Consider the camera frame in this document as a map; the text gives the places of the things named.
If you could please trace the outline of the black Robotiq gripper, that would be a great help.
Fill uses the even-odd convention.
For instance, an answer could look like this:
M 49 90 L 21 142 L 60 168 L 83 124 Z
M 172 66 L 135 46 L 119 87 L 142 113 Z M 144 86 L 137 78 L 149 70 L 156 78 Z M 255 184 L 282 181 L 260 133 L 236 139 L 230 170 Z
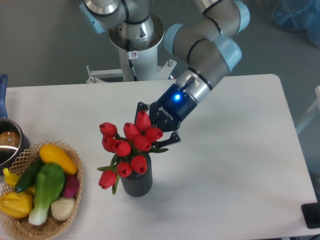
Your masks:
M 181 142 L 178 130 L 181 122 L 196 108 L 196 102 L 177 84 L 172 84 L 165 93 L 152 104 L 142 101 L 137 103 L 134 123 L 138 113 L 145 112 L 151 124 L 163 132 L 171 132 L 168 139 L 156 141 L 152 146 L 161 149 Z

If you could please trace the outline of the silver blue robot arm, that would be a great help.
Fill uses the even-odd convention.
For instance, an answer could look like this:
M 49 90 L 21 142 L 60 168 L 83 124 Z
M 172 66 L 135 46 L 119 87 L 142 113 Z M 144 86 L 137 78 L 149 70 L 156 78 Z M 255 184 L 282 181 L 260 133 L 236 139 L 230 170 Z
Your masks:
M 150 12 L 147 0 L 84 0 L 79 6 L 94 31 L 107 32 L 117 47 L 124 81 L 159 77 L 159 44 L 188 65 L 157 101 L 137 105 L 138 111 L 148 112 L 154 127 L 171 134 L 169 139 L 151 142 L 154 152 L 181 140 L 181 122 L 242 57 L 232 36 L 248 25 L 247 6 L 237 0 L 198 0 L 196 5 L 203 15 L 200 22 L 168 29 Z

